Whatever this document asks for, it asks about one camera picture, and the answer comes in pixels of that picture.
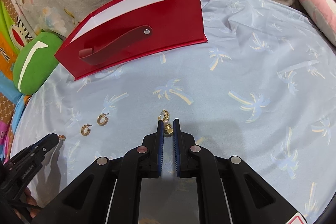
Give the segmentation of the person's left hand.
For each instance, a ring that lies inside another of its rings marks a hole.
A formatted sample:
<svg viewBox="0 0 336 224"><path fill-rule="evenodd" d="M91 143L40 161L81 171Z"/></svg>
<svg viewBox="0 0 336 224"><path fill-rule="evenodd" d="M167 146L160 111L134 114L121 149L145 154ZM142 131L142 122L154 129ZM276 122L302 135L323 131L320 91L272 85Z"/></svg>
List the person's left hand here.
<svg viewBox="0 0 336 224"><path fill-rule="evenodd" d="M23 194L21 195L21 201L23 203L27 203L27 204L30 204L32 206L37 206L37 202L33 198L33 196L31 195L31 191L29 190L29 188L25 188ZM31 218L36 217L36 215L39 213L39 210L34 209L34 208L28 208L28 210L30 212ZM25 217L23 217L23 215L21 215L21 213L17 210L16 207L14 208L14 211L20 219L25 219Z"/></svg>

